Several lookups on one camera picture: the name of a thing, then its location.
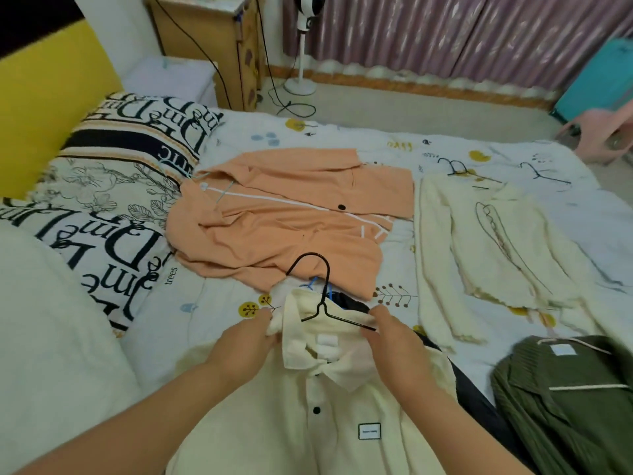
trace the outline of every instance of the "purple curtain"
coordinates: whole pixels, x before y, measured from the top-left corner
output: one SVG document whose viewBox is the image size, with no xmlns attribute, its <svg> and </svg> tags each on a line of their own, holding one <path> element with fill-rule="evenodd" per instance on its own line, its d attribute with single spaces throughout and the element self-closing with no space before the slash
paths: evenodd
<svg viewBox="0 0 633 475">
<path fill-rule="evenodd" d="M 607 39 L 631 36 L 633 0 L 327 0 L 306 52 L 368 68 L 554 90 Z M 284 0 L 284 52 L 296 49 L 296 8 Z"/>
</svg>

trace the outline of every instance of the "bedsheet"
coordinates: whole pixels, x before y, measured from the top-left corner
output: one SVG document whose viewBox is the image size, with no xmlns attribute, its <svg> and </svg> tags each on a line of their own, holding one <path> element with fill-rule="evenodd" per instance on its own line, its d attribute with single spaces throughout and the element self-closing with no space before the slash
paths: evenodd
<svg viewBox="0 0 633 475">
<path fill-rule="evenodd" d="M 600 297 L 614 312 L 621 313 L 622 329 L 633 334 L 633 317 L 626 316 L 633 302 L 633 209 L 601 190 L 590 170 L 562 145 L 390 134 L 260 113 L 228 112 L 225 120 L 205 147 L 200 167 L 223 163 L 245 151 L 349 147 L 356 148 L 366 163 L 408 168 L 414 178 L 468 170 L 478 178 L 520 186 L 588 254 L 596 267 Z M 418 322 L 412 221 L 397 220 L 381 247 L 384 261 L 368 305 L 384 304 L 393 315 L 423 333 Z M 190 347 L 216 339 L 260 307 L 279 309 L 289 289 L 305 284 L 289 278 L 271 293 L 258 293 L 233 279 L 202 279 L 176 260 L 170 263 L 122 339 L 146 391 L 168 381 L 176 360 Z M 320 287 L 317 283 L 313 289 Z M 489 373 L 516 342 L 528 335 L 579 335 L 560 324 L 556 311 L 534 314 L 463 296 L 489 341 L 484 345 L 458 341 L 451 359 L 491 400 Z"/>
</svg>

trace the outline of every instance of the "pink plastic chair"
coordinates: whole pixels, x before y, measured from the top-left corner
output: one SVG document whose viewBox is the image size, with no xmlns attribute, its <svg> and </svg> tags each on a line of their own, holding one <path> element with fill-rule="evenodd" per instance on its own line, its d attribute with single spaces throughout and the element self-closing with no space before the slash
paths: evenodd
<svg viewBox="0 0 633 475">
<path fill-rule="evenodd" d="M 578 158 L 585 163 L 612 162 L 633 147 L 633 100 L 616 112 L 600 109 L 587 110 L 561 128 L 558 136 L 573 125 L 581 127 L 581 141 L 574 150 Z M 617 131 L 620 135 L 621 149 L 612 150 L 606 142 Z"/>
</svg>

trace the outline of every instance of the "human hand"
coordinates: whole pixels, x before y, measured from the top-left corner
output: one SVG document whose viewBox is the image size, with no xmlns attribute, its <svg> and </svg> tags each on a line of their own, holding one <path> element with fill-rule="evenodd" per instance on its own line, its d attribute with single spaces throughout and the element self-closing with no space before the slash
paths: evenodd
<svg viewBox="0 0 633 475">
<path fill-rule="evenodd" d="M 361 329 L 372 347 L 380 379 L 404 406 L 439 390 L 431 373 L 427 349 L 409 327 L 393 317 L 383 305 L 369 311 L 378 324 L 378 331 Z"/>
<path fill-rule="evenodd" d="M 268 352 L 279 342 L 279 334 L 266 336 L 271 319 L 269 309 L 258 310 L 254 318 L 225 330 L 209 353 L 206 364 L 231 392 L 259 373 Z"/>
</svg>

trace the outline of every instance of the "shirt label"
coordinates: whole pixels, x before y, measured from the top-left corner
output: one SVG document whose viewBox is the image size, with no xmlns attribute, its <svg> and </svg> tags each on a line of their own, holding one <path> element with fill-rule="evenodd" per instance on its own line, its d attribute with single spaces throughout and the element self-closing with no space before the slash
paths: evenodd
<svg viewBox="0 0 633 475">
<path fill-rule="evenodd" d="M 550 345 L 550 347 L 557 357 L 562 357 L 564 355 L 577 355 L 574 347 L 567 343 L 563 343 L 560 345 Z"/>
<path fill-rule="evenodd" d="M 361 423 L 358 426 L 359 440 L 379 440 L 380 437 L 380 423 Z"/>
</svg>

